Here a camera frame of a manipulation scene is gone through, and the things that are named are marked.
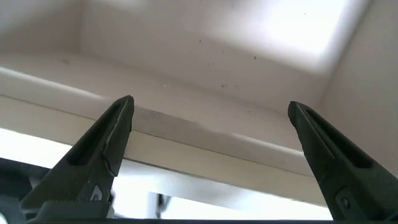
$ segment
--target white wall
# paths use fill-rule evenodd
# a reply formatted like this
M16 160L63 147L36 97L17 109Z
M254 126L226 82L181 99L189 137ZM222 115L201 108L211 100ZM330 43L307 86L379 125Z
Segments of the white wall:
M81 0L0 1L0 52L76 52Z
M333 125L398 175L398 1L373 1L323 102Z

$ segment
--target white trim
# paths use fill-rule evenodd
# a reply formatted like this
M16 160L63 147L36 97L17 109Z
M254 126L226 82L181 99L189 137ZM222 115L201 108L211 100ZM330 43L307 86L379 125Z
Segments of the white trim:
M0 127L73 145L92 119L0 96ZM325 205L313 177L133 131L125 158L217 182Z
M181 83L164 88L141 75L79 55L3 55L0 95L96 119L129 94L136 131L312 175L288 117Z

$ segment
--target white ceiling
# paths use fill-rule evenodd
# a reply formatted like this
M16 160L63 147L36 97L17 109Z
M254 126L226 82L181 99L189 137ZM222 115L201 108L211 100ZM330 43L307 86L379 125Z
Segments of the white ceiling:
M367 1L87 1L84 54L286 112L316 106Z

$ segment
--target bright light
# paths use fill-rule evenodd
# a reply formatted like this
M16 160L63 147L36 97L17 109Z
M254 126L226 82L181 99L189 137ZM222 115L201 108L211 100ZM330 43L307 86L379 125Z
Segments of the bright light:
M319 72L336 60L367 1L247 0L235 4L222 14L214 10L208 15L207 35Z
M6 217L0 213L0 224L8 224Z

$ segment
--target dark speck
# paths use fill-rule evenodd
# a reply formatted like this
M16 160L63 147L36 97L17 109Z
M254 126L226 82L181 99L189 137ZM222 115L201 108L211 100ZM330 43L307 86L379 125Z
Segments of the dark speck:
M68 60L68 59L65 59L65 58L62 59L61 62L64 63L64 64L67 64L67 65L70 64L69 60Z

